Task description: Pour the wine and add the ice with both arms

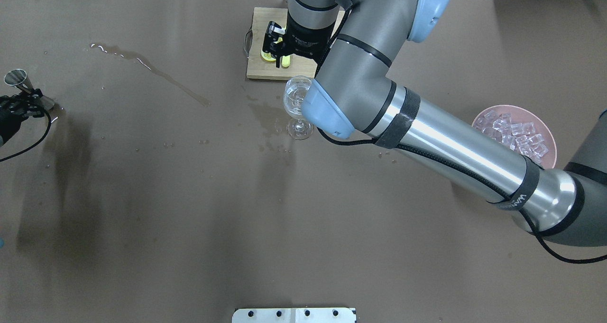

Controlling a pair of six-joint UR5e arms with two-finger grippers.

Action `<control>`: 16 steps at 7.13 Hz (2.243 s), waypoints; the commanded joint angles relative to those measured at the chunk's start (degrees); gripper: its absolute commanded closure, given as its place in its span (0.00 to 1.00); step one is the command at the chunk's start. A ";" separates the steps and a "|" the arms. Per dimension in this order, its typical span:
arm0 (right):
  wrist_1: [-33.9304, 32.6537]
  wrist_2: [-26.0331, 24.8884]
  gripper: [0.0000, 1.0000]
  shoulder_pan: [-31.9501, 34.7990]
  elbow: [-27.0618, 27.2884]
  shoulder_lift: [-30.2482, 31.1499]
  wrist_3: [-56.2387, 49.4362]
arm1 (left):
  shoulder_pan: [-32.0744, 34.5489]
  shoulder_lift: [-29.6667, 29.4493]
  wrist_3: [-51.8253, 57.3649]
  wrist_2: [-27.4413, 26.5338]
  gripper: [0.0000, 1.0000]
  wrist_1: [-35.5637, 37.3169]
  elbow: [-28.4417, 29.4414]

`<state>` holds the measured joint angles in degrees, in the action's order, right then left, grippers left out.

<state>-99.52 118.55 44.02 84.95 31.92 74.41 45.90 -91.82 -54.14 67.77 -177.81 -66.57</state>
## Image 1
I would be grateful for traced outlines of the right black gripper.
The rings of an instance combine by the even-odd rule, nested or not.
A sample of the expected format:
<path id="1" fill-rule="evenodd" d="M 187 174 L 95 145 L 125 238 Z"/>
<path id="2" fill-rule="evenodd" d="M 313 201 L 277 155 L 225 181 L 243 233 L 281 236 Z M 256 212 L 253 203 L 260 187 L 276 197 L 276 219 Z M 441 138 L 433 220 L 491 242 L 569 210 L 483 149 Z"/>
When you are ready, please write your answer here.
<path id="1" fill-rule="evenodd" d="M 275 57 L 276 68 L 283 68 L 287 55 L 299 55 L 319 60 L 332 34 L 332 24 L 321 29 L 310 29 L 297 22 L 287 22 L 282 27 L 277 22 L 269 22 L 264 33 L 264 51 Z"/>

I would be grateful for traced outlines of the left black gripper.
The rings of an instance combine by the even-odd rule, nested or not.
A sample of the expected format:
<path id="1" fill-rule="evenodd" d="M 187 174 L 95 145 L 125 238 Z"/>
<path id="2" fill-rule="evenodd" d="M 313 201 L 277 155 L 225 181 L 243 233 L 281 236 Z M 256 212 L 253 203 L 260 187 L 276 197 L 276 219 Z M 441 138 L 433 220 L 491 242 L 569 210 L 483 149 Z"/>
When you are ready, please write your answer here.
<path id="1" fill-rule="evenodd" d="M 0 145 L 3 146 L 21 128 L 22 122 L 29 118 L 43 118 L 46 109 L 43 104 L 44 94 L 39 88 L 15 94 L 15 97 L 0 98 Z"/>

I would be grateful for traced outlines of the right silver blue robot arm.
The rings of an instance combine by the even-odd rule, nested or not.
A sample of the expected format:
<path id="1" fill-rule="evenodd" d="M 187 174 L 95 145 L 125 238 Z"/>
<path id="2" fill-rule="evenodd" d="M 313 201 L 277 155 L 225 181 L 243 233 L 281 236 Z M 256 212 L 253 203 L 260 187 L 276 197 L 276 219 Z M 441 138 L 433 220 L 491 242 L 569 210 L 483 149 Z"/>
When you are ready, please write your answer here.
<path id="1" fill-rule="evenodd" d="M 564 170 L 542 169 L 386 74 L 406 41 L 422 42 L 449 0 L 288 0 L 285 28 L 267 27 L 264 51 L 320 68 L 302 113 L 328 134 L 358 130 L 513 214 L 550 242 L 604 247 L 606 114 Z"/>

